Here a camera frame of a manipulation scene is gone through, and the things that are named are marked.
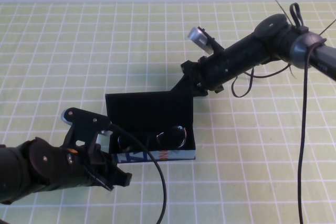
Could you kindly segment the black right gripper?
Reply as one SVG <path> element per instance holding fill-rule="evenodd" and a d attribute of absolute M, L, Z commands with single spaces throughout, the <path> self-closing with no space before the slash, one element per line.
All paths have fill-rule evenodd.
<path fill-rule="evenodd" d="M 265 45 L 250 34 L 199 62 L 182 63 L 183 76 L 171 91 L 189 91 L 193 97 L 205 97 L 208 90 L 218 93 L 229 80 L 270 60 L 271 53 Z"/>

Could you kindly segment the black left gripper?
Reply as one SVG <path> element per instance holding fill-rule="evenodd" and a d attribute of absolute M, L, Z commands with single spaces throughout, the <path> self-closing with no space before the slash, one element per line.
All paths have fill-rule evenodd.
<path fill-rule="evenodd" d="M 112 157 L 101 149 L 95 151 L 96 164 L 89 162 L 88 155 L 80 147 L 55 148 L 52 168 L 52 189 L 61 190 L 75 187 L 102 187 L 113 191 L 114 186 L 130 185 L 132 174 L 117 167 Z"/>

